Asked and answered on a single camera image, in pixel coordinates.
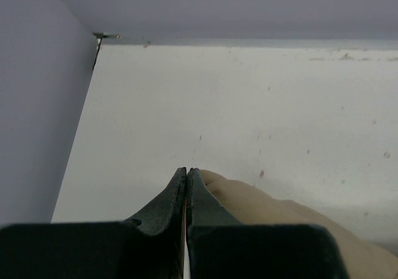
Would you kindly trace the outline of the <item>beige t shirt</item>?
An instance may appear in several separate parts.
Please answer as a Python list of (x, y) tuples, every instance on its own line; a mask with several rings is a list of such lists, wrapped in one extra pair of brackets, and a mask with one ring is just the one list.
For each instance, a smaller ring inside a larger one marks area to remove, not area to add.
[(396, 278), (397, 257), (315, 211), (200, 170), (208, 191), (242, 224), (236, 256), (215, 278)]

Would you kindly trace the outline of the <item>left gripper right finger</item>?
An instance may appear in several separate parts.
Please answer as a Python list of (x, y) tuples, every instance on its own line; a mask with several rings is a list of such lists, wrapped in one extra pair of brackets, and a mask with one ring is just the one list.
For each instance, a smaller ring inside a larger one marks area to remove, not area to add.
[(187, 175), (186, 241), (190, 277), (215, 278), (224, 274), (236, 256), (237, 243), (231, 234), (242, 223), (208, 191), (201, 171)]

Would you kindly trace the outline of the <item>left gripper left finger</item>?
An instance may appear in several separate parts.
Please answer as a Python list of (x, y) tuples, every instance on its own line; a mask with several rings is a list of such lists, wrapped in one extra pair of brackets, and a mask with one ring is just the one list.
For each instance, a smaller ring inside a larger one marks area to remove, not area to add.
[(183, 278), (186, 182), (187, 169), (178, 168), (162, 192), (125, 220), (132, 230), (126, 278)]

